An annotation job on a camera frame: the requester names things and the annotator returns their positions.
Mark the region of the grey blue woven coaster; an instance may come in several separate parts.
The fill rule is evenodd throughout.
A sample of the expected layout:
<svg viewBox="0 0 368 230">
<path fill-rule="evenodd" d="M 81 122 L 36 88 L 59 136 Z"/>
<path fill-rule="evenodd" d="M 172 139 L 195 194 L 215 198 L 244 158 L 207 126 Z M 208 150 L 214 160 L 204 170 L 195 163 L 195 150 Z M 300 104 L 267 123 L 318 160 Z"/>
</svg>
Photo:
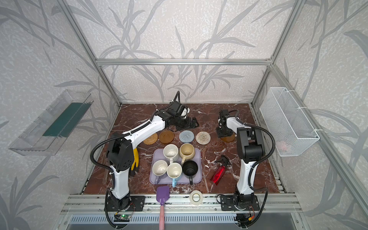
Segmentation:
<svg viewBox="0 0 368 230">
<path fill-rule="evenodd" d="M 190 130 L 184 130 L 179 134 L 179 140 L 182 143 L 191 143 L 194 140 L 194 133 Z"/>
</svg>

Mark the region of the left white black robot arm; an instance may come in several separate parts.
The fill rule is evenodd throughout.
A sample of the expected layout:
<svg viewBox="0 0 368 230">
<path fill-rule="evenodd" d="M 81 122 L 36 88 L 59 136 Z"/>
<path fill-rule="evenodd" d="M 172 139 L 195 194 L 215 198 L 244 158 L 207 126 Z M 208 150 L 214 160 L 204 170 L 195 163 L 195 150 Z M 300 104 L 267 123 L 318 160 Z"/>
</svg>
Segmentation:
<svg viewBox="0 0 368 230">
<path fill-rule="evenodd" d="M 134 149 L 145 139 L 169 126 L 175 126 L 177 130 L 199 127 L 197 119 L 188 116 L 189 112 L 188 106 L 179 101 L 173 101 L 163 109 L 156 110 L 143 124 L 121 135 L 102 141 L 91 150 L 91 162 L 98 167 L 107 169 L 113 176 L 113 188 L 110 192 L 112 197 L 118 201 L 129 197 L 128 176 L 135 162 Z M 111 141 L 113 143 L 106 154 L 110 165 L 97 162 L 94 158 L 95 152 Z"/>
</svg>

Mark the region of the brown wooden coaster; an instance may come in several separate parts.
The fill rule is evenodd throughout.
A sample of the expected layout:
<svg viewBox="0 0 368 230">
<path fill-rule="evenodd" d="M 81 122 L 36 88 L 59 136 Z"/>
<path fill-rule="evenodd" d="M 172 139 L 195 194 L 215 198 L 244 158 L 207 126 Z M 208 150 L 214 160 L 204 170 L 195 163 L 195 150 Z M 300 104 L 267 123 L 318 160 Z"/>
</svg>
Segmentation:
<svg viewBox="0 0 368 230">
<path fill-rule="evenodd" d="M 170 130 L 165 130 L 160 133 L 159 141 L 163 144 L 171 143 L 174 140 L 174 133 Z"/>
</svg>

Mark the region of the amber round coaster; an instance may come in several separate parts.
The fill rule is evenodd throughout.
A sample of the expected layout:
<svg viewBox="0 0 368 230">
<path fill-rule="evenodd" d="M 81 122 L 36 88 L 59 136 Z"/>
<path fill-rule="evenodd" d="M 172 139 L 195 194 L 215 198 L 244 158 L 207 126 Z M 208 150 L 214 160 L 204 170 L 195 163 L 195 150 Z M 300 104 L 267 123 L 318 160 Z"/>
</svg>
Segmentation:
<svg viewBox="0 0 368 230">
<path fill-rule="evenodd" d="M 235 134 L 232 134 L 231 136 L 227 137 L 221 137 L 221 140 L 226 143 L 233 142 L 235 140 Z"/>
</svg>

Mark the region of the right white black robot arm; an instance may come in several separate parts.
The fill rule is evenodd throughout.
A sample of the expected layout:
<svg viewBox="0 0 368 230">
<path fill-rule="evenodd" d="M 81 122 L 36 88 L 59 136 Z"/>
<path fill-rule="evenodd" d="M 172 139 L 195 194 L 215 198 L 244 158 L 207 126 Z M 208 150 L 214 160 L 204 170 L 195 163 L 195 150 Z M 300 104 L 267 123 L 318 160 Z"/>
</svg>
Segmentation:
<svg viewBox="0 0 368 230">
<path fill-rule="evenodd" d="M 232 111 L 221 110 L 218 117 L 218 127 L 216 128 L 219 138 L 236 135 L 237 155 L 241 162 L 240 177 L 233 195 L 232 206 L 235 209 L 247 210 L 253 207 L 262 211 L 259 207 L 256 192 L 265 192 L 265 199 L 268 196 L 268 188 L 255 188 L 255 173 L 260 163 L 268 160 L 275 151 L 276 141 L 273 135 L 265 128 L 252 125 L 240 120 L 239 111 L 231 115 Z"/>
</svg>

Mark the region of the white speckled mug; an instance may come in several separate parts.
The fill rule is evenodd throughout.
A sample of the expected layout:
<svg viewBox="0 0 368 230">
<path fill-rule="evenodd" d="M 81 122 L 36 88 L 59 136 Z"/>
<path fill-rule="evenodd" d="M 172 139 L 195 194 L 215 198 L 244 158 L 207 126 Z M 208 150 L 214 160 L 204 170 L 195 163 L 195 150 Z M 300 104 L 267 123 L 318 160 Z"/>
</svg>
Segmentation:
<svg viewBox="0 0 368 230">
<path fill-rule="evenodd" d="M 163 155 L 169 164 L 175 163 L 179 159 L 179 149 L 174 144 L 165 146 Z"/>
</svg>

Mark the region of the woven straw coaster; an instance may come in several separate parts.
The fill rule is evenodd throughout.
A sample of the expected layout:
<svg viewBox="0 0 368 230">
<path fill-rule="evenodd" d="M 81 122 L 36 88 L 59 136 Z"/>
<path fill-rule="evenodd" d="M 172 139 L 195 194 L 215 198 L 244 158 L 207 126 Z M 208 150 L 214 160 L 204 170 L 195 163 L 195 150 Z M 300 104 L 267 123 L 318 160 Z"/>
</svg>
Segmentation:
<svg viewBox="0 0 368 230">
<path fill-rule="evenodd" d="M 157 140 L 158 140 L 158 134 L 157 134 L 157 133 L 155 133 L 155 134 L 153 134 L 153 135 L 149 136 L 147 139 L 145 139 L 145 140 L 143 141 L 143 143 L 144 143 L 145 145 L 153 145 L 154 143 L 156 143 L 156 142 L 157 142 Z"/>
</svg>

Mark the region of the white patterned woven coaster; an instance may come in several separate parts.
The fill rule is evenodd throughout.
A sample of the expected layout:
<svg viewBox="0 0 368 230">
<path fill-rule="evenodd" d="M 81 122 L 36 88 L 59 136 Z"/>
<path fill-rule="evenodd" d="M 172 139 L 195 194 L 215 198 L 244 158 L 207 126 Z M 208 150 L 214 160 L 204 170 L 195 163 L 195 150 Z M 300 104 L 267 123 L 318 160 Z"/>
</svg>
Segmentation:
<svg viewBox="0 0 368 230">
<path fill-rule="evenodd" d="M 208 132 L 206 131 L 201 131 L 196 135 L 196 141 L 198 144 L 200 145 L 207 145 L 210 143 L 211 141 L 211 136 Z"/>
</svg>

